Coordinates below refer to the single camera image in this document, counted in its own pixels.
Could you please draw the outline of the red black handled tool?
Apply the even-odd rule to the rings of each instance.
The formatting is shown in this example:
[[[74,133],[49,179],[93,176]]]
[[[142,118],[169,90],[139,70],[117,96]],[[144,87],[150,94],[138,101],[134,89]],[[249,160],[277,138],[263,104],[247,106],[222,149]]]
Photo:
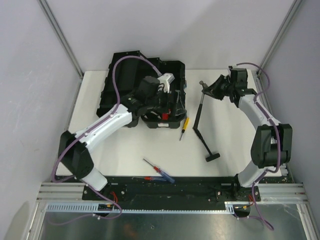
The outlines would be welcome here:
[[[171,116],[171,110],[169,109],[168,112],[162,113],[161,120],[162,121],[168,121],[170,116]]]

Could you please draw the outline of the black plastic toolbox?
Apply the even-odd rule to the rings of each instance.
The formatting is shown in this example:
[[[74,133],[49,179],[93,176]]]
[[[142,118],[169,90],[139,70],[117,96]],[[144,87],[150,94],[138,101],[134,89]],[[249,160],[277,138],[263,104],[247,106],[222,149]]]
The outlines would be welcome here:
[[[127,127],[178,129],[187,116],[186,66],[179,60],[147,58],[139,50],[113,54],[100,94],[100,118],[117,102],[132,113]]]

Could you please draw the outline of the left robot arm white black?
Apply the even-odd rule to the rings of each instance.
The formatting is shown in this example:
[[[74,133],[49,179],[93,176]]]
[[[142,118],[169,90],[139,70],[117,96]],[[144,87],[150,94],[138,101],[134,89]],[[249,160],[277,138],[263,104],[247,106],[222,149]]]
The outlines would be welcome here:
[[[158,78],[146,76],[139,86],[123,96],[109,112],[90,126],[75,133],[68,130],[60,137],[59,161],[73,177],[90,185],[93,194],[100,200],[110,196],[108,180],[95,167],[91,153],[94,148],[118,129],[145,115],[149,111],[166,111],[170,84],[175,79],[172,73]]]

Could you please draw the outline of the claw hammer black handle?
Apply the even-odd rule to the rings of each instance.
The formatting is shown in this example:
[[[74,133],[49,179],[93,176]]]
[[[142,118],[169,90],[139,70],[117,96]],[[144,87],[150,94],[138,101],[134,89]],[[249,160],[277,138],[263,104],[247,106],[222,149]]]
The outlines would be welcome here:
[[[204,98],[205,98],[205,96],[208,96],[208,87],[209,87],[202,80],[199,82],[199,84],[202,86],[202,95],[200,98],[200,103],[198,105],[195,121],[194,121],[193,128],[192,128],[195,132],[198,131],[198,126],[199,126],[199,122],[200,122],[200,118],[201,118]]]

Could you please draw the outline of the blue screwdriver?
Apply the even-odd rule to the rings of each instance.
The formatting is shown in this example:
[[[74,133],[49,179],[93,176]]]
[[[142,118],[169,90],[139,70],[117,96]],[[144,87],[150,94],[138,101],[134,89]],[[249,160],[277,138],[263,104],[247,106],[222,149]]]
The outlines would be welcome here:
[[[158,174],[160,174],[164,179],[166,179],[168,182],[174,184],[175,183],[175,179],[170,176],[168,173],[166,173],[165,171],[163,171],[161,168],[157,167],[156,165],[154,165],[153,163],[151,163],[150,161],[148,161],[147,159],[143,158],[143,160],[148,163]]]
[[[161,181],[166,182],[167,180],[163,177],[156,177],[156,176],[133,176],[133,179],[141,179],[146,181]]]

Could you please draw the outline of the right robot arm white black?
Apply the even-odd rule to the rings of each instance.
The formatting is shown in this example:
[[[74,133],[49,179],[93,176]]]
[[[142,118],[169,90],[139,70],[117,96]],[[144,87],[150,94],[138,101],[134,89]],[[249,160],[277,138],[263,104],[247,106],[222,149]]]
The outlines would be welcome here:
[[[267,173],[277,173],[281,165],[291,160],[293,128],[277,120],[258,99],[258,93],[248,87],[248,71],[231,68],[211,85],[202,83],[202,93],[222,101],[228,97],[240,109],[255,129],[250,149],[251,161],[235,176],[231,196],[242,201]]]

